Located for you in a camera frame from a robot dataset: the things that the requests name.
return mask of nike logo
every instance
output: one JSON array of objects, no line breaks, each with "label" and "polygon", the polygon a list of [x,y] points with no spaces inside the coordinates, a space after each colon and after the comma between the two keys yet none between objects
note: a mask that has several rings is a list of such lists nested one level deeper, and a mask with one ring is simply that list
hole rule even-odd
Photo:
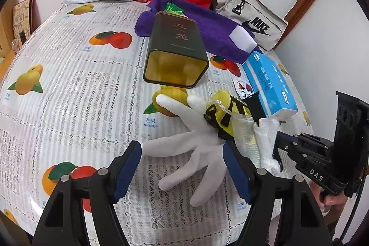
[{"label": "nike logo", "polygon": [[245,21],[242,25],[247,27],[253,33],[270,36],[265,32],[268,30],[268,28],[270,28],[270,26],[267,25],[265,22],[263,22],[263,20],[261,20],[259,17],[255,17],[254,20]]}]

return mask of plush toy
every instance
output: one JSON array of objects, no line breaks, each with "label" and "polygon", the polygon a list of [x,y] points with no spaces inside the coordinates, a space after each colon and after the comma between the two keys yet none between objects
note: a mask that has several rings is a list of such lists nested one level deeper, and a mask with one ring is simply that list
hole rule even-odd
[{"label": "plush toy", "polygon": [[[142,154],[167,157],[192,151],[189,161],[183,167],[159,181],[159,188],[162,190],[171,189],[198,170],[206,167],[204,177],[190,199],[192,206],[201,206],[216,192],[226,174],[223,144],[225,143],[224,139],[232,139],[234,134],[231,115],[233,117],[248,115],[250,119],[250,111],[244,103],[230,96],[225,90],[215,93],[208,104],[204,99],[194,94],[187,97],[189,106],[164,94],[159,94],[156,97],[156,102],[178,115],[190,131],[143,142],[141,144]],[[279,122],[274,119],[261,119],[259,125],[256,123],[253,125],[260,150],[256,154],[258,156],[256,164],[266,168],[272,174],[276,174],[279,172],[279,165],[277,161],[273,160],[272,154]],[[252,127],[247,131],[250,132],[250,136],[255,141]]]}]

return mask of black cable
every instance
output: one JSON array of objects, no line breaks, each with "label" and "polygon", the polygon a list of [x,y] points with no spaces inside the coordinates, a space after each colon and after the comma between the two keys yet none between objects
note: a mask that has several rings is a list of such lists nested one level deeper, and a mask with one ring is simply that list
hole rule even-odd
[{"label": "black cable", "polygon": [[355,200],[355,203],[354,203],[354,207],[352,208],[352,211],[351,211],[351,214],[350,214],[350,217],[348,218],[347,220],[347,223],[345,225],[345,228],[344,230],[342,231],[342,234],[338,240],[338,243],[336,244],[337,246],[341,246],[343,245],[342,244],[342,241],[345,237],[345,235],[347,234],[347,231],[351,225],[351,222],[354,218],[354,215],[355,215],[355,212],[356,212],[356,209],[357,207],[359,206],[359,201],[360,201],[360,198],[361,198],[361,194],[363,193],[363,190],[364,190],[364,184],[365,184],[365,179],[366,179],[366,176],[365,176],[365,172],[366,172],[366,167],[368,166],[368,157],[369,157],[369,150],[368,150],[368,147],[366,148],[366,158],[365,158],[365,165],[364,165],[364,168],[363,168],[363,178],[361,180],[361,184],[359,186],[359,192],[357,193],[357,197],[356,197],[356,200]]}]

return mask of tissue box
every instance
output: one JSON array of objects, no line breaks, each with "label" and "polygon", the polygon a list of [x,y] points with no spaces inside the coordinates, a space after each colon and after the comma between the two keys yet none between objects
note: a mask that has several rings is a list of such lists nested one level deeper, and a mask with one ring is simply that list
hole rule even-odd
[{"label": "tissue box", "polygon": [[243,68],[253,90],[260,92],[259,99],[266,116],[285,121],[297,113],[291,90],[273,60],[254,51],[243,63]]}]

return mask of purple towel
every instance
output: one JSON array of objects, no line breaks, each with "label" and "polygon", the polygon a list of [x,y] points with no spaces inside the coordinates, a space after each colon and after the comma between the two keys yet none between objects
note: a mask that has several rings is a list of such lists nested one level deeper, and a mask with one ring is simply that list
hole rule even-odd
[{"label": "purple towel", "polygon": [[[185,0],[152,0],[147,5],[151,11],[143,12],[137,20],[135,32],[138,36],[149,37],[151,35],[156,13],[163,11],[168,2],[183,9],[183,13],[188,18],[196,20],[207,52],[239,64],[245,62],[250,56],[246,51],[237,48],[229,37],[235,27],[240,24]],[[252,38],[255,38],[248,28],[245,27],[245,29]]]}]

